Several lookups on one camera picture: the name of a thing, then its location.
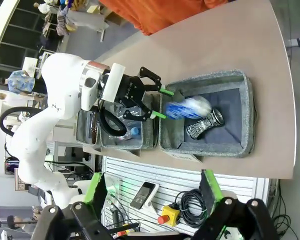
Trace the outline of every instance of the black pants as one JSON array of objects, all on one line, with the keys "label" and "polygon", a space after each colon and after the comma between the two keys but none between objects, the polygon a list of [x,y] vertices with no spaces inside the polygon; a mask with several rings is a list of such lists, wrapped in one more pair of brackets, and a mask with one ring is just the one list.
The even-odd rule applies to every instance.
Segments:
[{"label": "black pants", "polygon": [[38,94],[48,94],[45,81],[43,79],[36,79],[34,82],[34,87],[32,89],[32,92]]}]

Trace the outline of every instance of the blue bottle cap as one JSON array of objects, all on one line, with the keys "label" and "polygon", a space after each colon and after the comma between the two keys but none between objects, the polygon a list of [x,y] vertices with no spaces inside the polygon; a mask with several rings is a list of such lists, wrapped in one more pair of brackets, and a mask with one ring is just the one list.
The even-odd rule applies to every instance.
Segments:
[{"label": "blue bottle cap", "polygon": [[139,135],[139,128],[137,128],[136,126],[131,128],[131,134],[134,136]]}]

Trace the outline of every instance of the phone holder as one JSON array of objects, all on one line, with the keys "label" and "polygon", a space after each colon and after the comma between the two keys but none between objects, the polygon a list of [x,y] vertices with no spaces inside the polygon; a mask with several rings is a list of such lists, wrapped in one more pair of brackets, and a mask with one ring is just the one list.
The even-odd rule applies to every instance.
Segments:
[{"label": "phone holder", "polygon": [[152,206],[152,199],[154,198],[154,196],[156,195],[160,185],[158,183],[154,183],[154,182],[151,182],[152,184],[155,185],[154,189],[152,190],[152,192],[150,193],[149,197],[147,198],[147,200],[144,202],[143,206],[141,207],[141,210],[145,210],[145,211],[148,211],[148,212],[152,212],[156,215],[158,215],[156,209],[154,208],[154,206]]}]

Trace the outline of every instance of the blue patterned shirt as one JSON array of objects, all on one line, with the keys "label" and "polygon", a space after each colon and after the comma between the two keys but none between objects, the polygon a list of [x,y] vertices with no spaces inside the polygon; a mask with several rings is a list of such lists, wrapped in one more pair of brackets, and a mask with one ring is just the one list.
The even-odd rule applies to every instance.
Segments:
[{"label": "blue patterned shirt", "polygon": [[35,86],[35,78],[31,76],[22,76],[24,74],[23,70],[14,71],[8,78],[9,91],[15,94],[20,94],[21,92],[32,92]]}]

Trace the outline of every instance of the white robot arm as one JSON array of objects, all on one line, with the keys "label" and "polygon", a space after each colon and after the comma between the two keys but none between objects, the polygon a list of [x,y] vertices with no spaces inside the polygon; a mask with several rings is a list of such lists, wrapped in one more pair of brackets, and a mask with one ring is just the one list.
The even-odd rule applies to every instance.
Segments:
[{"label": "white robot arm", "polygon": [[[77,188],[68,187],[62,173],[51,172],[44,167],[46,138],[59,120],[72,118],[80,109],[90,110],[97,100],[98,80],[109,69],[106,65],[66,53],[48,57],[42,67],[48,108],[21,124],[7,144],[9,152],[19,159],[19,177],[44,191],[51,191],[61,209],[66,208],[79,193]],[[114,87],[119,87],[123,75],[122,67],[119,66],[119,69],[119,74],[116,67],[109,74],[111,76],[113,72],[117,77],[113,79]]]}]

